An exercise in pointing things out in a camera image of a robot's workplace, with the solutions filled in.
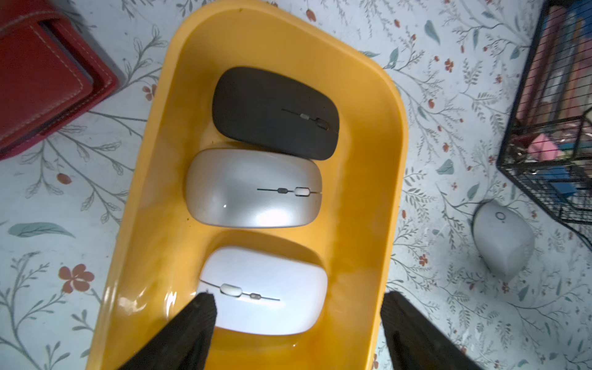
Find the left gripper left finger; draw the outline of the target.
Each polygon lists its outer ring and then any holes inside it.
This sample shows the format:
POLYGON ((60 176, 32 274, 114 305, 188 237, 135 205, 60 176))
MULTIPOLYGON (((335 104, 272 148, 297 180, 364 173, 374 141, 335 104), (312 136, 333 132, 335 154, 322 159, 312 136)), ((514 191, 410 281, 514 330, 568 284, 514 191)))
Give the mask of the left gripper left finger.
POLYGON ((214 335, 214 296, 199 293, 122 369, 203 369, 214 335))

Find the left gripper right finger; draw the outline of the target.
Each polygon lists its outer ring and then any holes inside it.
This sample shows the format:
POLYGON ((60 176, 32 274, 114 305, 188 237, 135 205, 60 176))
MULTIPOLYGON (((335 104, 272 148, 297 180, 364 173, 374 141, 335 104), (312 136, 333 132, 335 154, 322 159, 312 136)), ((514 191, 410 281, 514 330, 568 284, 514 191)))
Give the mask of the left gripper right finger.
POLYGON ((380 316, 394 369, 479 370, 399 292, 384 294, 380 316))

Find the white mouse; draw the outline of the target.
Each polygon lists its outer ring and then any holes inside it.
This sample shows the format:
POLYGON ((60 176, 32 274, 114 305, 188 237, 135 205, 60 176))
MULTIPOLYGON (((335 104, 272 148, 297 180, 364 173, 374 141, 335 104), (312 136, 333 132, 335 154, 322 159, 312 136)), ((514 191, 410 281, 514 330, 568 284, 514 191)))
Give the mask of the white mouse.
POLYGON ((311 329, 327 291, 324 268, 239 247, 214 251, 197 286, 214 296, 218 328, 270 336, 311 329))

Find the grey egg-shaped mouse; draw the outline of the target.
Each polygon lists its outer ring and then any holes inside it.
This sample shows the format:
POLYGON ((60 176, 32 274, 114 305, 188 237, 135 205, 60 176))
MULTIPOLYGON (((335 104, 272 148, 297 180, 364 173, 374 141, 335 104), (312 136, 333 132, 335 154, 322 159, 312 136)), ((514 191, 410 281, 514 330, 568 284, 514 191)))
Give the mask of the grey egg-shaped mouse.
POLYGON ((533 256, 535 235, 531 226, 495 200, 476 208, 472 232, 487 268, 501 280, 518 276, 533 256))

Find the silver mouse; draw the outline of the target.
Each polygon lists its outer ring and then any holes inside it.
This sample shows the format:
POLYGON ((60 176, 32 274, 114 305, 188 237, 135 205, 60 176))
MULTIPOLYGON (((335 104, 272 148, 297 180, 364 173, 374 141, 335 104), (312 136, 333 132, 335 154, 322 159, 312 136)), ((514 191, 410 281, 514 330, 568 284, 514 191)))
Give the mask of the silver mouse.
POLYGON ((231 148, 194 157, 185 185, 191 216, 223 228, 295 228, 322 206, 322 176, 311 160, 231 148))

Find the black mouse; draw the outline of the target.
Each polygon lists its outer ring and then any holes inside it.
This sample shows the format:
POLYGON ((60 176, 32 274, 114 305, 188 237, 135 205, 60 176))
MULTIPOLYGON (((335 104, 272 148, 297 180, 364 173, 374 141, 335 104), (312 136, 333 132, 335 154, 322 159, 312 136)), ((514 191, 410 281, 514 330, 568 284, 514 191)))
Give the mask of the black mouse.
POLYGON ((339 112, 332 100, 264 69, 239 66, 224 72, 212 116, 226 137, 312 160, 328 160, 339 140, 339 112))

